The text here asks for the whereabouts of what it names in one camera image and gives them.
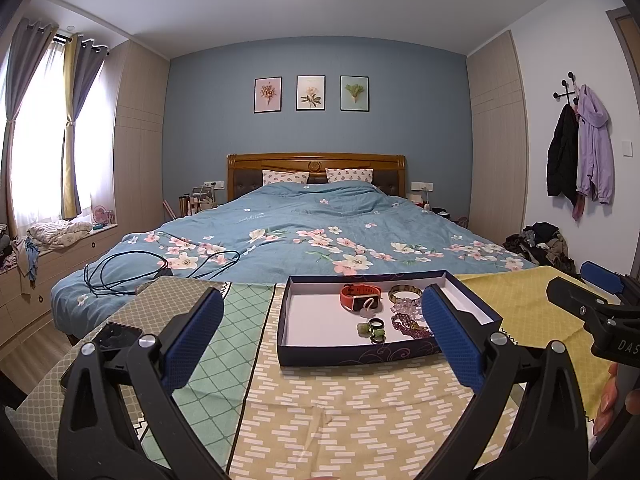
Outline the right hand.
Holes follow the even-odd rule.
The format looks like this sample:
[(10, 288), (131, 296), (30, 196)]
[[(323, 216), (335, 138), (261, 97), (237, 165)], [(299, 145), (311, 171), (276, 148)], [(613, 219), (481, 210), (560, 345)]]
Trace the right hand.
[[(614, 405), (618, 399), (618, 389), (616, 387), (616, 379), (618, 373), (618, 364), (612, 363), (608, 368), (610, 378), (606, 382), (601, 396), (600, 406), (597, 417), (594, 420), (593, 434), (598, 436), (611, 426), (614, 415)], [(631, 415), (640, 414), (640, 390), (632, 390), (626, 395), (625, 408)]]

